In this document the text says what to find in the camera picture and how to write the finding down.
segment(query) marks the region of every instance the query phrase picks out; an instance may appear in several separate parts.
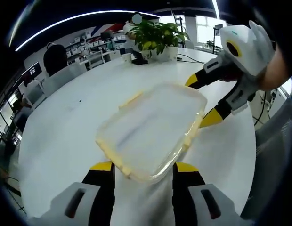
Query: desk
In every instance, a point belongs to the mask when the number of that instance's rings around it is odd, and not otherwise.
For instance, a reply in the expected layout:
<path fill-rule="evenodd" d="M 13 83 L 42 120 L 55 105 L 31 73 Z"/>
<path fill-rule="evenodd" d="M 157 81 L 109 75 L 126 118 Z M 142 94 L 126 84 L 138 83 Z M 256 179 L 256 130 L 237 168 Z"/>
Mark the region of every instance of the desk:
<path fill-rule="evenodd" d="M 180 48 L 179 53 L 202 62 L 216 57 L 192 49 Z M 47 98 L 30 115 L 20 145 L 19 184 L 28 216 L 45 213 L 55 196 L 73 182 L 81 182 L 92 165 L 106 161 L 95 144 L 95 134 L 97 127 L 118 111 L 119 105 L 161 82 L 184 84 L 202 67 L 200 63 L 185 62 L 137 66 L 125 64 L 120 58 L 84 73 Z M 200 92 L 208 98 L 206 112 L 234 84 L 217 81 L 201 88 Z M 206 183 L 213 183 L 231 198 L 240 214 L 251 189 L 255 150 L 253 119 L 247 108 L 219 125 L 201 129 L 183 161 L 195 165 Z M 170 181 L 143 205 L 136 205 L 138 198 L 130 183 L 135 182 L 129 182 L 116 170 L 112 226 L 141 225 L 142 216 L 148 216 L 145 214 L 149 212 L 148 205 L 154 207 L 150 200 L 157 202 L 162 197 L 166 198 L 163 209 L 170 220 L 164 225 L 174 225 Z"/>

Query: white table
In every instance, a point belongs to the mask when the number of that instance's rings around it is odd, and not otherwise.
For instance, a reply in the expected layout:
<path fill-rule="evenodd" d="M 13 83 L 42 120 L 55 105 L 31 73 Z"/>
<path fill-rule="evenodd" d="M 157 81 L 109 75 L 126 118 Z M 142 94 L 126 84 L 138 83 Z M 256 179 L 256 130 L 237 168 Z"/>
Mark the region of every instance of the white table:
<path fill-rule="evenodd" d="M 179 49 L 179 53 L 202 62 L 216 57 L 191 49 Z M 92 165 L 106 161 L 95 144 L 95 134 L 119 105 L 161 82 L 184 84 L 202 66 L 184 62 L 136 66 L 120 58 L 84 73 L 46 99 L 29 117 L 20 146 L 20 190 L 28 215 L 41 216 L 56 195 L 73 182 L 81 182 Z M 233 85 L 217 81 L 201 88 L 208 98 L 206 111 Z M 255 149 L 253 119 L 247 108 L 219 125 L 201 129 L 183 161 L 195 165 L 206 183 L 213 183 L 231 198 L 240 214 L 251 189 Z M 116 170 L 111 225 L 141 225 L 147 221 L 142 216 L 156 210 L 166 210 L 160 218 L 164 225 L 174 225 L 170 177 L 147 197 L 134 185 Z"/>

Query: container lid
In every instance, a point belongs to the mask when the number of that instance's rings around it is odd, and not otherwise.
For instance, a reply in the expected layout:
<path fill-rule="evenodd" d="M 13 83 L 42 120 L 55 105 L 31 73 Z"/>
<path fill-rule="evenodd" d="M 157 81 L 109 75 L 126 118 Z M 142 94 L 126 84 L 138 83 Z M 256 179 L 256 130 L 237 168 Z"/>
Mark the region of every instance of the container lid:
<path fill-rule="evenodd" d="M 160 84 L 133 97 L 97 131 L 96 143 L 127 177 L 157 182 L 196 136 L 207 99 Z"/>

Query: black ceiling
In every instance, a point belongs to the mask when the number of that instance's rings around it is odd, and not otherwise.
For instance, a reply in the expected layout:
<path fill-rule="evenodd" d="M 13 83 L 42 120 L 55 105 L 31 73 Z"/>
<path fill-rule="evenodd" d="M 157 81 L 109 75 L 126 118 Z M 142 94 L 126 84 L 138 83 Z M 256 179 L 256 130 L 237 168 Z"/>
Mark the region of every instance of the black ceiling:
<path fill-rule="evenodd" d="M 237 11 L 237 1 L 223 0 L 219 3 L 220 16 L 226 19 L 231 24 L 241 23 L 239 20 L 244 20 L 241 11 L 237 17 L 233 12 Z M 154 12 L 165 8 L 186 8 L 184 12 L 178 11 L 178 14 L 194 14 L 215 16 L 214 7 L 211 0 L 109 0 L 109 1 L 60 1 L 60 0 L 42 0 L 31 3 L 31 8 L 27 17 L 21 23 L 15 38 L 12 42 L 12 47 L 17 48 L 26 39 L 34 35 L 43 28 L 61 21 L 63 19 L 76 16 L 83 13 L 101 11 L 101 10 L 132 10 L 141 12 Z M 156 13 L 164 15 L 170 12 Z M 31 53 L 44 47 L 49 41 L 56 40 L 67 34 L 75 31 L 93 27 L 97 25 L 122 23 L 128 19 L 128 14 L 113 13 L 113 14 L 97 14 L 90 16 L 79 17 L 54 26 L 53 28 L 43 32 L 32 41 L 28 42 L 21 50 L 20 54 L 27 57 Z"/>

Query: potted plant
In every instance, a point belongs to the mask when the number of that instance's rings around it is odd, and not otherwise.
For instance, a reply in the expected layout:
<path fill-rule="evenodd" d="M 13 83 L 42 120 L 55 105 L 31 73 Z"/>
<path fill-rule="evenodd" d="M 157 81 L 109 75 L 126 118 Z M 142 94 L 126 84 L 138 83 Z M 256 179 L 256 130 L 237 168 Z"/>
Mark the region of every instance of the potted plant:
<path fill-rule="evenodd" d="M 213 41 L 211 41 L 211 40 L 207 41 L 207 46 L 208 46 L 208 48 L 213 48 L 213 46 L 214 46 Z"/>
<path fill-rule="evenodd" d="M 152 57 L 161 61 L 176 60 L 178 41 L 185 42 L 189 36 L 180 32 L 174 23 L 154 23 L 143 20 L 132 29 L 136 35 L 135 44 L 139 50 L 151 52 Z"/>

